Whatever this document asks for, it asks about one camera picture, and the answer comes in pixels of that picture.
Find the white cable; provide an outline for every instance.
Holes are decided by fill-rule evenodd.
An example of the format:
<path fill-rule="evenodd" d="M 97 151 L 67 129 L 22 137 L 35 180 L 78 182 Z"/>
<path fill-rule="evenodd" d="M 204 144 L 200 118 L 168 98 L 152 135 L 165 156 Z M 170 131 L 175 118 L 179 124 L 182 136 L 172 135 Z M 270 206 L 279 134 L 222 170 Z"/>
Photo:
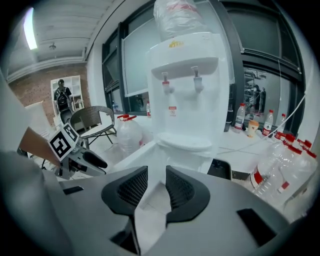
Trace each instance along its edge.
<path fill-rule="evenodd" d="M 311 66 L 310 78 L 312 78 L 313 74 L 314 74 L 314 60 L 312 59 L 312 66 Z M 249 147 L 251 147 L 251 146 L 253 146 L 253 145 L 255 145 L 255 144 L 258 144 L 258 143 L 262 142 L 263 140 L 266 140 L 270 135 L 274 134 L 274 133 L 280 128 L 280 126 L 282 126 L 283 124 L 285 124 L 285 123 L 289 120 L 289 118 L 291 118 L 292 115 L 293 115 L 293 114 L 297 111 L 297 109 L 300 107 L 301 103 L 302 103 L 302 102 L 304 101 L 304 99 L 306 98 L 306 94 L 307 94 L 308 88 L 309 88 L 309 86 L 310 86 L 310 83 L 311 83 L 311 79 L 309 79 L 308 83 L 306 84 L 306 86 L 305 86 L 305 91 L 304 91 L 304 95 L 303 95 L 302 99 L 300 100 L 299 104 L 298 104 L 298 105 L 296 106 L 296 108 L 294 109 L 294 111 L 293 111 L 293 112 L 283 121 L 283 123 L 280 124 L 273 132 L 269 133 L 268 136 L 265 136 L 265 137 L 263 137 L 261 140 L 258 140 L 258 141 L 256 141 L 256 142 L 254 142 L 254 143 L 252 143 L 252 144 L 249 144 L 249 145 L 246 145 L 246 146 L 244 146 L 244 147 L 241 147 L 241 148 L 238 148 L 238 149 L 234 149 L 234 150 L 230 150 L 230 151 L 226 151 L 226 152 L 221 152 L 221 153 L 218 153 L 217 155 L 227 154 L 227 153 L 232 153 L 232 152 L 244 150 L 244 149 L 246 149 L 246 148 L 249 148 Z"/>

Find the black cable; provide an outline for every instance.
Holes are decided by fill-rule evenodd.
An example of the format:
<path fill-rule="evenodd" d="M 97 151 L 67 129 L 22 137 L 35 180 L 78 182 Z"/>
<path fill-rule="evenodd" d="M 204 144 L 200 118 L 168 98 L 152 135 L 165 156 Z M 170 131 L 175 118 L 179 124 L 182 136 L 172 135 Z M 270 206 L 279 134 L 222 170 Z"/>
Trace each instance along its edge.
<path fill-rule="evenodd" d="M 45 161 L 46 161 L 46 159 L 43 159 L 43 162 L 42 162 L 42 165 L 41 165 L 41 169 L 42 170 L 46 170 L 46 167 L 44 167 Z"/>

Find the water dispenser tap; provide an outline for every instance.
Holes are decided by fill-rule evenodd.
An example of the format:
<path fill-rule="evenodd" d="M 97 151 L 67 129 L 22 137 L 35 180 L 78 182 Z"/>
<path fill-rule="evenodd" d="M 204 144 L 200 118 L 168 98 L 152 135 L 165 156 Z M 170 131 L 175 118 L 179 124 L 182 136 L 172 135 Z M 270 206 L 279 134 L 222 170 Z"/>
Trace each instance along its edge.
<path fill-rule="evenodd" d="M 175 88 L 172 87 L 170 85 L 170 82 L 168 81 L 168 72 L 163 72 L 162 73 L 163 76 L 163 82 L 162 82 L 162 86 L 163 86 L 163 91 L 165 94 L 172 94 L 175 91 Z"/>
<path fill-rule="evenodd" d="M 194 72 L 194 89 L 199 94 L 204 89 L 204 85 L 202 84 L 202 77 L 199 76 L 198 66 L 192 66 L 191 69 Z"/>

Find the wicker chair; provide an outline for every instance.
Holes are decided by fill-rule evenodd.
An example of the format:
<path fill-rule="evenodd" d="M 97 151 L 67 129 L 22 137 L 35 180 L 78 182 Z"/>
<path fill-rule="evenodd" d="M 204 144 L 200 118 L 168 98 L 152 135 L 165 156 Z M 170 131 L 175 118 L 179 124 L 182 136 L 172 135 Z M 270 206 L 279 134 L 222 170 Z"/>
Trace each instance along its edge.
<path fill-rule="evenodd" d="M 86 108 L 82 108 L 82 109 L 78 110 L 70 118 L 70 125 L 73 128 L 75 128 L 75 124 L 82 123 L 85 132 L 87 132 L 91 128 L 93 128 L 93 126 L 96 126 L 96 125 L 102 123 L 99 112 L 106 113 L 108 116 L 110 116 L 112 124 L 109 125 L 108 127 L 101 125 L 101 130 L 97 130 L 94 133 L 89 134 L 89 135 L 80 136 L 81 139 L 84 139 L 85 147 L 87 149 L 89 149 L 89 145 L 91 143 L 93 143 L 100 136 L 107 136 L 109 141 L 111 142 L 111 144 L 113 144 L 113 142 L 109 138 L 109 135 L 111 135 L 111 134 L 116 135 L 117 134 L 117 131 L 114 127 L 115 126 L 114 112 L 112 111 L 112 109 L 107 108 L 105 106 L 90 106 L 90 107 L 86 107 Z M 114 132 L 108 134 L 107 131 L 109 131 L 110 129 L 113 129 Z M 89 138 L 94 138 L 94 137 L 95 137 L 95 139 L 89 143 Z"/>

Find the water dispenser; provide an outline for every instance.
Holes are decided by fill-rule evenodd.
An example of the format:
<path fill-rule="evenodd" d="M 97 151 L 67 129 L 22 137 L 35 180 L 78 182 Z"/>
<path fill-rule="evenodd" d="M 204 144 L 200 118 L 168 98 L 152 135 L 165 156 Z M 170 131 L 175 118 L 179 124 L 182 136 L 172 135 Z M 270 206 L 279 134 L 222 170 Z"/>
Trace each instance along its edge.
<path fill-rule="evenodd" d="M 155 142 L 213 158 L 229 101 L 221 36 L 200 32 L 175 37 L 152 47 L 146 63 Z"/>

